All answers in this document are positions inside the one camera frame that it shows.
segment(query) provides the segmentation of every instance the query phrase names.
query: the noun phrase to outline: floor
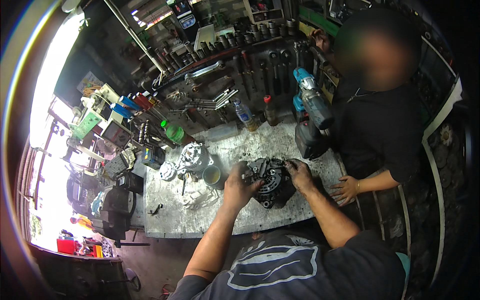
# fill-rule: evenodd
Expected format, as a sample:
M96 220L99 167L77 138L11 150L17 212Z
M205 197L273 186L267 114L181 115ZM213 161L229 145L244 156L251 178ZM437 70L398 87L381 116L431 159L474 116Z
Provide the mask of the floor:
M301 230L312 239L324 239L315 218L278 229ZM131 242L133 235L133 230L128 231L124 242ZM135 236L135 242L150 243L150 246L122 246L120 249L116 248L114 250L115 254L123 260L124 268L135 271L142 284L139 292L131 291L132 299L158 299L165 284L170 284L171 286L168 288L173 290L183 277L183 272L199 241L200 239L149 238L145 236L143 231L139 230ZM251 233L232 236L223 266L224 270L230 269L240 249L251 241Z

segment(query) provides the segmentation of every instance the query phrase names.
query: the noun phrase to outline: metal workbench top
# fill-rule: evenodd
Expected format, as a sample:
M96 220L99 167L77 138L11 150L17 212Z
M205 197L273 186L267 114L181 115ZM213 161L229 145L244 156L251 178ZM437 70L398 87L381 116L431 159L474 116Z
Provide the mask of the metal workbench top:
M201 132L194 137L197 141L205 140L208 152L216 155L225 169L230 170L233 164L240 160L253 161L261 157L298 158L300 153L294 141L296 122L292 115L285 116L275 127L268 123L262 124L256 131L249 132L245 128L235 137L219 142L210 142L207 132ZM176 162L181 148L169 149L166 161ZM344 175L341 162L329 149L321 157L307 161L313 176L320 176L327 192L329 186L338 183L338 178ZM212 223L216 212L223 201L223 191L219 191L219 199L208 207L186 209L182 204L184 197L189 197L195 191L205 188L203 180L187 181L185 195L181 196L183 181L174 178L167 182L160 179L158 170L147 168L144 187L144 210L154 211L159 204L162 208L158 214L145 214L145 234L154 238L201 238ZM263 208L256 200L250 202L240 211L233 234L256 232L270 228L296 223L313 217L310 207L300 193L295 194L281 209Z

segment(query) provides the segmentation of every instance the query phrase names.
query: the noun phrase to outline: person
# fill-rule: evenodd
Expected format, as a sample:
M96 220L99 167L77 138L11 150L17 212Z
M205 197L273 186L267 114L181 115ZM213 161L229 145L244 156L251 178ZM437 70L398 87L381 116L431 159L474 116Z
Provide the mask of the person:
M407 83L420 61L415 27L395 11L368 9L342 25L335 52L323 30L311 35L343 75L332 100L330 134L349 176L339 178L331 196L345 199L342 206L359 193L408 181L423 134L419 96Z
M190 259L170 300L400 299L406 273L399 257L371 231L359 227L315 187L307 164L285 167L305 197L328 242L297 233L264 233L221 271L239 211L264 182L246 186L237 163L225 182L223 203Z
M71 217L70 222L72 224L79 224L86 229L91 229L94 233L96 233L95 228L92 225L92 221L90 221L87 217L83 215L78 215L78 218Z

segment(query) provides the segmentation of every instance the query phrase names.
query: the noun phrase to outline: pegboard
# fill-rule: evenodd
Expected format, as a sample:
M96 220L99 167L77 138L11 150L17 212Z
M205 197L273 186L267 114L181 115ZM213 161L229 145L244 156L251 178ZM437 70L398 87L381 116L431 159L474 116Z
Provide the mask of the pegboard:
M266 65L267 65L267 77L269 82L269 89L270 89L270 93L272 94L271 96L272 96L272 100L275 105L275 108L277 110L291 110L293 96L296 94L296 91L297 91L297 82L293 77L293 70L297 67L296 55L293 49L294 41L295 39L277 38L277 39L271 39L271 40L267 40L265 42L261 42L257 44L247 45L244 47L236 47L236 48L224 50L217 55L212 55L211 59L205 62L199 61L197 63L194 63L193 64L194 67L190 68L187 71L180 72L177 75L170 75L170 77L168 78L168 81L164 83L159 89L157 89L157 92L159 94L159 96L157 97L159 97L160 99L165 99L168 94L178 89L182 92L187 93L187 96L189 98L213 99L218 93L220 93L223 90L222 87L225 86L225 84L229 80L233 80L235 85L232 87L232 89L238 89L239 92L236 93L235 96L233 96L232 100L235 97L239 98L243 103L249 106L250 110L252 111L252 114L256 114L259 111L264 110L265 108L265 103L263 101L263 97L265 96L265 88L264 88L263 76L262 76L262 72L260 70L260 64L259 64L259 60L264 59L267 62ZM288 49L292 53L292 56L290 58L290 63L288 65L290 89L289 89L289 93L284 93L284 89L282 87L281 94L273 95L274 93L274 89L273 89L274 70L273 69L274 68L273 68L273 65L270 63L270 60L268 59L268 54L271 51L275 51L279 53L283 49ZM243 62L243 58L241 57L242 50L247 51L247 53L250 55L250 60L252 62L252 69L253 69L252 74L246 73L247 67ZM243 85L241 77L238 75L237 69L235 68L235 64L232 59L234 55L239 55L242 60L243 68L245 71L245 75L244 75L245 86ZM307 61L310 63L308 63L303 67L305 67L309 72L311 72L313 68L312 55L311 53L306 52L304 56L306 57L304 61ZM231 77L229 79L225 79L225 78L218 79L212 82L211 84L209 84L208 86L204 87L204 89L200 90L199 92L197 93L193 92L192 86L189 84L186 84L184 81L185 74L210 66L216 63L218 60L222 60L226 64L226 69L228 69L229 67L233 69L233 71L230 72L229 74L229 76ZM279 73L279 77L282 84L284 82L283 81L284 71L285 71L284 67L280 64L280 66L278 67L278 73ZM257 86L256 93L252 91L252 81L255 81L256 83L256 86ZM248 89L250 99L247 97L246 89ZM173 109L179 109L184 106L184 104L179 106L173 101L169 101L169 100L165 100L165 101L167 101L168 104L171 105ZM171 122L175 122L181 127L183 127L185 131L190 135L208 129L206 126L202 126L199 121L192 122L191 120L188 120L187 117L180 112L171 112L165 107L161 108L161 112L165 114ZM235 111L232 104L227 106L227 108L225 109L225 112L226 112L228 121L238 120L237 116L235 115ZM210 127L215 127L223 124L223 121L220 119L220 117L215 111L206 111L206 113L204 113L203 111L199 111L194 115L198 119L200 117L203 118L205 120L205 123L207 123Z

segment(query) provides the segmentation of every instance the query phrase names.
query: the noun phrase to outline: green plastic bottle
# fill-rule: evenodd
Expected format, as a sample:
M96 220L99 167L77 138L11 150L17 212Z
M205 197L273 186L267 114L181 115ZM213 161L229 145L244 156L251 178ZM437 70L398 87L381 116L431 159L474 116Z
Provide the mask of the green plastic bottle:
M167 138L171 139L174 143L185 146L195 141L194 138L188 135L185 130L177 124L170 124L166 120L163 120L160 126L165 130Z

